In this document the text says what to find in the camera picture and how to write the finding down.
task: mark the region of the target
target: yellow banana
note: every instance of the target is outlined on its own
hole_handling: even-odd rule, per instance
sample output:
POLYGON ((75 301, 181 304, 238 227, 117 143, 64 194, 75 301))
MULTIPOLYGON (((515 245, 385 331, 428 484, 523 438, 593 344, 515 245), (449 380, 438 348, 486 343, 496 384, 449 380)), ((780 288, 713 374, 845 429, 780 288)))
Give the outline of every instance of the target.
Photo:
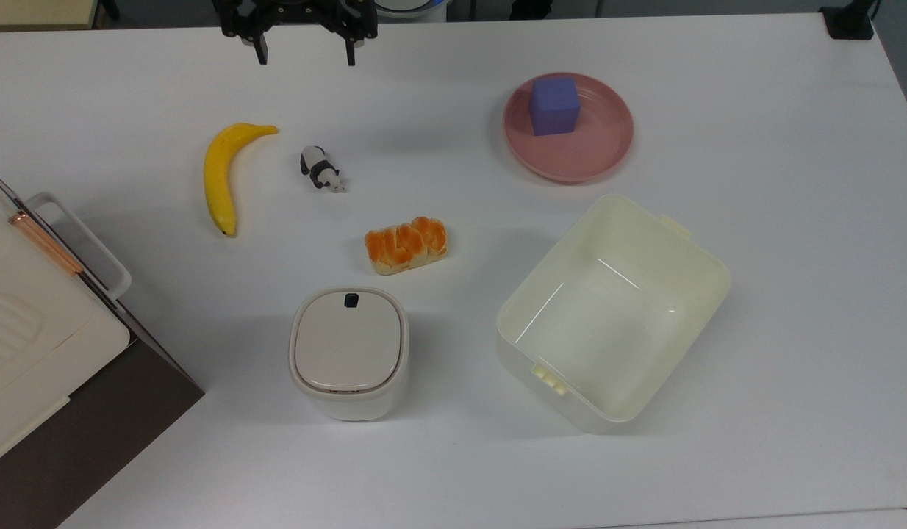
POLYGON ((276 133, 278 128, 274 125, 236 123, 218 133, 205 153, 205 202, 212 221, 228 237, 234 237, 237 228, 232 191, 228 187, 228 172, 234 155, 257 138, 276 133))

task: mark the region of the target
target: bread with orange topping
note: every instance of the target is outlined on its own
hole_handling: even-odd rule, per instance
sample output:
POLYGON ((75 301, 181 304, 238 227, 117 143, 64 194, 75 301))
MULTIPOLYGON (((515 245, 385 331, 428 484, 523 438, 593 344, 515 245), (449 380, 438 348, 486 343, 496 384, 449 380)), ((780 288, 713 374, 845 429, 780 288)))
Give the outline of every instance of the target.
POLYGON ((365 235, 372 268, 383 276, 423 267, 447 254, 447 228, 436 218, 372 230, 365 235))

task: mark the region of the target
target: toy panda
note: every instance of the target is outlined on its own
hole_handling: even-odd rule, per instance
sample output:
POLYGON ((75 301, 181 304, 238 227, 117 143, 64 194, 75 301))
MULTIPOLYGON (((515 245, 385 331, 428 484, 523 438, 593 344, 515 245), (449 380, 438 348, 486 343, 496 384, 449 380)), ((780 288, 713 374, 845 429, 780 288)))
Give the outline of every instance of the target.
POLYGON ((326 151, 319 147, 306 147, 300 154, 300 172, 309 175, 309 180, 317 190, 330 187, 335 193, 345 193, 345 187, 339 179, 339 170, 326 159, 326 151))

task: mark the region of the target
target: white plastic box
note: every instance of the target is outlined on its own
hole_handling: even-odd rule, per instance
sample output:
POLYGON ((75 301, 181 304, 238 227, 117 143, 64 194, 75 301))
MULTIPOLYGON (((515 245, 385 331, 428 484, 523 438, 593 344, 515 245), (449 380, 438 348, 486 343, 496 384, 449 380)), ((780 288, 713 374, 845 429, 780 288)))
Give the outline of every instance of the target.
POLYGON ((586 432, 638 415, 730 286, 690 237, 629 198, 599 198, 498 312, 503 366, 586 432))
POLYGON ((293 318, 290 374, 323 413, 372 421, 394 408, 407 383, 409 323, 388 292, 328 288, 293 318))

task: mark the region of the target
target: purple cube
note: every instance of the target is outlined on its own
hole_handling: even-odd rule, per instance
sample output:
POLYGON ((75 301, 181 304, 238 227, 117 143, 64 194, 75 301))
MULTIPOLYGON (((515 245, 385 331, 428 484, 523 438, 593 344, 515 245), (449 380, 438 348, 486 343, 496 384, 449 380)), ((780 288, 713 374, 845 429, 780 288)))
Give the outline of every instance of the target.
POLYGON ((571 77, 537 79, 531 84, 528 113, 535 135, 574 132, 580 111, 578 88, 571 77))

